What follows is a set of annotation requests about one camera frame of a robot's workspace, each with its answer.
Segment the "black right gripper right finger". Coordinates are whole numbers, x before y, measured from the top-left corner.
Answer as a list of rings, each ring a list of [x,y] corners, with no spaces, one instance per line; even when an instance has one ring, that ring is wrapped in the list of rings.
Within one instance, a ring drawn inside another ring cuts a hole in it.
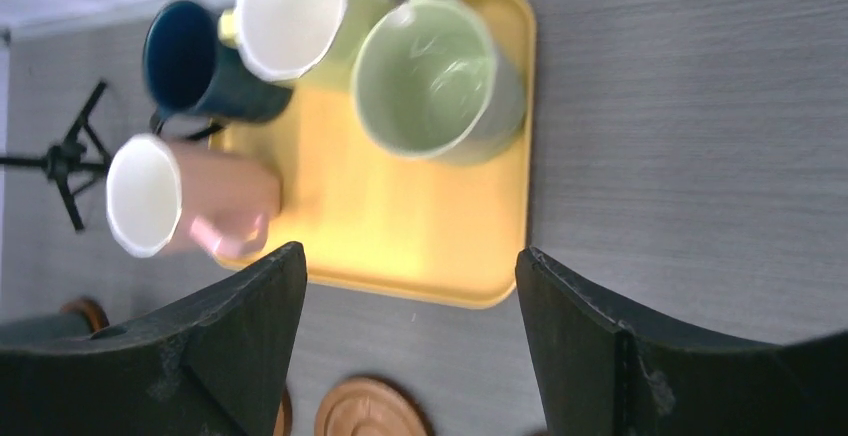
[[[667,316],[541,250],[516,288],[551,435],[843,435],[847,335],[771,344]]]

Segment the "light green mug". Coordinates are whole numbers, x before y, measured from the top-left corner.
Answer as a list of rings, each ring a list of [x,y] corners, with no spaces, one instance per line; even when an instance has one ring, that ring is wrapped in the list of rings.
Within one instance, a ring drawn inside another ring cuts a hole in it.
[[[518,70],[461,0],[406,0],[389,11],[363,43],[352,96],[376,146],[458,165],[505,150],[527,102]]]

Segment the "navy blue mug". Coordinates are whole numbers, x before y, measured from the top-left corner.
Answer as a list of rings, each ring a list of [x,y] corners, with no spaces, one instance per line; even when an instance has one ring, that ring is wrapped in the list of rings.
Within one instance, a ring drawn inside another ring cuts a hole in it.
[[[294,90],[267,83],[218,37],[218,14],[194,0],[172,0],[154,17],[144,42],[143,76],[156,109],[149,120],[160,136],[177,115],[206,118],[204,129],[181,138],[200,141],[230,123],[266,124],[289,105]]]

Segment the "yellow cream mug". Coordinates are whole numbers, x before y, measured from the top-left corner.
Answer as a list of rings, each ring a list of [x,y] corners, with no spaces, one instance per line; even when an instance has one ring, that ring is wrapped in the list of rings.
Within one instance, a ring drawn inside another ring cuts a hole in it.
[[[236,0],[219,17],[218,38],[265,82],[347,91],[362,43],[394,5],[394,0]]]

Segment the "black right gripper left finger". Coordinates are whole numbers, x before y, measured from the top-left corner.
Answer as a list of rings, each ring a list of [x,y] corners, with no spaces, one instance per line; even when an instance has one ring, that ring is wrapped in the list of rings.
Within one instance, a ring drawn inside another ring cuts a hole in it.
[[[1,327],[5,435],[270,435],[307,286],[302,244],[99,331],[54,314]]]

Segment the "pink mug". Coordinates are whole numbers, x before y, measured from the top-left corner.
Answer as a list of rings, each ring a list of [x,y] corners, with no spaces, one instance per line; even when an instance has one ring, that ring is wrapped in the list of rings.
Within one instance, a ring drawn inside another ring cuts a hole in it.
[[[281,196],[280,178],[254,159],[150,133],[123,144],[106,180],[110,230],[136,258],[193,248],[223,259],[256,253]]]

